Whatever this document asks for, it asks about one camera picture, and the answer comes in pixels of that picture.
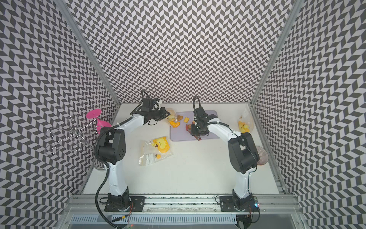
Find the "duck print resealable bag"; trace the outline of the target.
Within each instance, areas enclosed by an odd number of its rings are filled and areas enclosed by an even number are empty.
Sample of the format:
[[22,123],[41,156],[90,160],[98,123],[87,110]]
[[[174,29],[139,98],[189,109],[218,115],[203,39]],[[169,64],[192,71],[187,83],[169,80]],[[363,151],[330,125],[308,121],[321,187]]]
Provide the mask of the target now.
[[238,127],[241,133],[252,133],[254,131],[254,120],[249,109],[242,111],[238,119]]

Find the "red metal tongs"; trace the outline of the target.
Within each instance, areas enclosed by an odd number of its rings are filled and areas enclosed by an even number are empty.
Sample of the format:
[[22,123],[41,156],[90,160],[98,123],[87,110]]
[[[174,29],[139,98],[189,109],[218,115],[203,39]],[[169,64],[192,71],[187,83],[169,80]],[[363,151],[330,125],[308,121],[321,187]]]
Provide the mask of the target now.
[[195,125],[195,123],[192,124],[187,124],[186,125],[186,131],[193,136],[195,139],[197,139],[198,141],[201,141],[201,135],[197,129],[197,126]]

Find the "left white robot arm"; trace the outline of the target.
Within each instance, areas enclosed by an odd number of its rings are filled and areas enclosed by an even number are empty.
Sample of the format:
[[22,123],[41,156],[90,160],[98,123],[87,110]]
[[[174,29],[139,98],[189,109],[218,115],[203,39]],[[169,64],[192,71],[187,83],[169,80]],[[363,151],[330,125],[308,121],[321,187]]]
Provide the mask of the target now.
[[106,212],[122,212],[132,209],[129,189],[123,173],[122,160],[126,155],[126,135],[147,124],[150,120],[159,122],[170,113],[161,106],[159,98],[143,98],[131,112],[130,117],[112,127],[103,127],[94,145],[96,159],[106,165],[109,192]]

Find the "orange fish shaped cookie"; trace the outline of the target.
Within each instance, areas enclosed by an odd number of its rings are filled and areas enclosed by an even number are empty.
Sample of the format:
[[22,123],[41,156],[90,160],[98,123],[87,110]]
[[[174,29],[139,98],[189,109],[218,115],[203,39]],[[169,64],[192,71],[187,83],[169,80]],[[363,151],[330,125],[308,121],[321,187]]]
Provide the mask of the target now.
[[177,128],[180,126],[180,122],[174,122],[174,121],[171,121],[170,122],[170,125],[172,126],[172,128]]

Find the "lavender plastic tray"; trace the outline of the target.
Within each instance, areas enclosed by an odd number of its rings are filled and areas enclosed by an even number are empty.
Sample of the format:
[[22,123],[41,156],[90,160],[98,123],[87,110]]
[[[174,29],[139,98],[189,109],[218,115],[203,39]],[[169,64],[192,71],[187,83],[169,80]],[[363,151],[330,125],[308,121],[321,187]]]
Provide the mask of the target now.
[[195,126],[194,112],[184,111],[177,112],[177,116],[182,116],[181,120],[178,120],[180,125],[175,128],[171,128],[170,139],[174,142],[178,141],[194,141],[194,140],[208,140],[218,139],[219,137],[212,132],[198,132],[198,128]]

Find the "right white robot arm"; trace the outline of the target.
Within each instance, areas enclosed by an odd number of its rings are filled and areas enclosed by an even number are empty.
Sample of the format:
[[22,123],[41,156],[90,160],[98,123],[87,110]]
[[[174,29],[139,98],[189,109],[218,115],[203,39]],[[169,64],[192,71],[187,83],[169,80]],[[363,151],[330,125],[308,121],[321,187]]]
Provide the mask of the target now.
[[215,134],[227,143],[229,160],[238,173],[233,188],[232,201],[238,211],[255,211],[257,204],[250,191],[250,174],[257,169],[260,159],[253,137],[250,133],[240,133],[223,123],[216,115],[207,114],[203,107],[194,107],[194,124],[190,131],[192,136]]

